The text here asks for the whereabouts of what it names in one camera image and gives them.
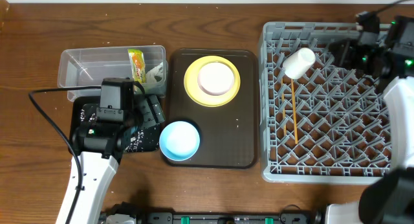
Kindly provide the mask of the yellow snack wrapper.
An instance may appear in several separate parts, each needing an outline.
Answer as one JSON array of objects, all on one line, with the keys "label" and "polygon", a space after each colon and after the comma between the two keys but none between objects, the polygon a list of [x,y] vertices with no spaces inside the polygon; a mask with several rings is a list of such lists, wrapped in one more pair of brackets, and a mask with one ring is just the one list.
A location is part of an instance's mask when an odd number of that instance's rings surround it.
[{"label": "yellow snack wrapper", "polygon": [[146,81],[144,53],[138,49],[129,49],[128,55],[131,63],[133,79],[140,83],[144,83]]}]

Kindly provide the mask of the pink bowl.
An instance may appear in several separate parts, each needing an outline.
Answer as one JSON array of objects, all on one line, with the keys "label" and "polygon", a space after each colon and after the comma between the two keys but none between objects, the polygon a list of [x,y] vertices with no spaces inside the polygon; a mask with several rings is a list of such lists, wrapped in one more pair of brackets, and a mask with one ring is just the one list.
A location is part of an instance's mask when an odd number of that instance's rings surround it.
[{"label": "pink bowl", "polygon": [[227,93],[233,87],[234,82],[235,76],[231,68],[220,62],[202,66],[197,77],[201,90],[213,96]]}]

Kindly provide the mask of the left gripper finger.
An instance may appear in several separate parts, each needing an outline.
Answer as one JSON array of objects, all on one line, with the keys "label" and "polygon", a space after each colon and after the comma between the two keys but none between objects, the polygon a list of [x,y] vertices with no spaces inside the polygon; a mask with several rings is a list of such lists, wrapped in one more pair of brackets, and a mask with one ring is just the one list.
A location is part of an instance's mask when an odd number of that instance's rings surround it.
[{"label": "left gripper finger", "polygon": [[142,98],[138,105],[139,111],[142,114],[142,129],[148,129],[156,125],[156,120],[153,114],[153,106],[148,98]]},{"label": "left gripper finger", "polygon": [[155,122],[157,124],[163,123],[165,121],[165,116],[157,95],[149,95],[148,100],[150,103],[149,107],[151,109]]}]

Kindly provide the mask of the light blue bowl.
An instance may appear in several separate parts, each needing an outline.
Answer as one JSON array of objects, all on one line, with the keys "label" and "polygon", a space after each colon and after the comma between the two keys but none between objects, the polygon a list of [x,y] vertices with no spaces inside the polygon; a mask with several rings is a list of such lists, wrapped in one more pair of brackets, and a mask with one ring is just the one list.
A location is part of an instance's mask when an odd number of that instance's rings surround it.
[{"label": "light blue bowl", "polygon": [[201,137],[197,128],[185,121],[168,124],[161,132],[159,145],[165,157],[172,161],[185,161],[199,149]]}]

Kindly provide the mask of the cream paper cup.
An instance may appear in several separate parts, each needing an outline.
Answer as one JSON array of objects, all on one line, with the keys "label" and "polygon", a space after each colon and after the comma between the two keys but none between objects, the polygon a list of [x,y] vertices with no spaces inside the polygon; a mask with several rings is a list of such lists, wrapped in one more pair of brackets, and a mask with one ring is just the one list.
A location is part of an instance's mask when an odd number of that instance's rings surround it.
[{"label": "cream paper cup", "polygon": [[284,62],[285,75],[291,79],[301,78],[315,63],[316,55],[309,48],[301,48]]}]

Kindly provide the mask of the yellow plate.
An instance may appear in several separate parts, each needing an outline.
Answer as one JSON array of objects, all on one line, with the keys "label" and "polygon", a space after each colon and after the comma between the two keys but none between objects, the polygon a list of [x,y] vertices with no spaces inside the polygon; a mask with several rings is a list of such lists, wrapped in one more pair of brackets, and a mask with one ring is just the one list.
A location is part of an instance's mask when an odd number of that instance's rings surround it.
[{"label": "yellow plate", "polygon": [[[219,96],[208,95],[201,90],[197,83],[198,73],[202,66],[220,62],[231,68],[235,76],[233,87],[225,94]],[[184,74],[184,88],[187,95],[196,103],[206,107],[219,107],[229,103],[237,95],[241,86],[241,77],[237,67],[230,61],[221,56],[203,56],[192,62]]]}]

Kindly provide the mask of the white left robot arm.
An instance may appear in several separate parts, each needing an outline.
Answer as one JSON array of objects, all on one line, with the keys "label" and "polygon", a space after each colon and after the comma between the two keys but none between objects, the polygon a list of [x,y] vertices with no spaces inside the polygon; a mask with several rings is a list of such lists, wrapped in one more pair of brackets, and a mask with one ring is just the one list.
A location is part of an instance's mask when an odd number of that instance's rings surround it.
[{"label": "white left robot arm", "polygon": [[[187,96],[204,107],[223,106],[237,94],[240,75],[223,56],[208,55],[187,66],[182,85]],[[99,104],[88,112],[93,121],[80,122],[71,135],[71,179],[58,223],[96,223],[104,195],[131,137],[153,128],[162,113],[149,106],[142,84],[133,78],[104,78]]]}]

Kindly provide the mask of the wooden chopstick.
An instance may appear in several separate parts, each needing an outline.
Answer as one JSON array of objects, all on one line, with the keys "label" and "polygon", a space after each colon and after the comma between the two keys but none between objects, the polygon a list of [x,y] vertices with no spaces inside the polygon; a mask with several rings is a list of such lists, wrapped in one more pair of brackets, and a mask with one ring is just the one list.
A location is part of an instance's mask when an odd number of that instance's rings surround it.
[{"label": "wooden chopstick", "polygon": [[294,88],[294,79],[290,79],[291,91],[292,91],[292,114],[293,114],[293,123],[294,123],[294,141],[295,144],[298,144],[298,127],[297,127],[297,116],[296,116],[296,96]]},{"label": "wooden chopstick", "polygon": [[[283,78],[281,79],[281,88],[284,86],[284,81],[283,81]],[[282,92],[281,92],[281,100],[282,100],[282,102],[284,102],[285,101],[285,90],[283,90]],[[286,118],[286,113],[285,113],[285,107],[283,107],[283,110],[282,110],[282,117],[283,117],[283,119],[285,119]],[[283,134],[284,134],[284,136],[286,136],[287,135],[287,127],[286,127],[286,124],[283,126]]]}]

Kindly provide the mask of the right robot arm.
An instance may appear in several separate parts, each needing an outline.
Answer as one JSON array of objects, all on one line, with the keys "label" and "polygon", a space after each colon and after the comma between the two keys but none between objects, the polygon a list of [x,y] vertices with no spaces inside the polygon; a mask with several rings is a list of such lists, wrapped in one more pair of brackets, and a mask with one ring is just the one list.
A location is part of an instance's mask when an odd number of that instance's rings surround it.
[{"label": "right robot arm", "polygon": [[326,223],[413,222],[413,45],[360,45],[346,39],[329,50],[333,64],[379,78],[377,90],[389,111],[391,168],[353,203],[329,205]]}]

